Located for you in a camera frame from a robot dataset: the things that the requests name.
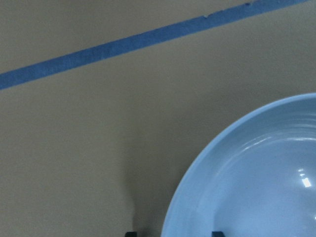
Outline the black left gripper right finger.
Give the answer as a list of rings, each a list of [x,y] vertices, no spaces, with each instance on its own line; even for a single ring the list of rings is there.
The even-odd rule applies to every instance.
[[[224,233],[222,231],[213,231],[212,237],[224,237]]]

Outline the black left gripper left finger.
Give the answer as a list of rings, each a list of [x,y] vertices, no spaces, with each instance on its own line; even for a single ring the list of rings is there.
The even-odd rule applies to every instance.
[[[135,231],[132,232],[126,232],[124,237],[138,237],[138,233]]]

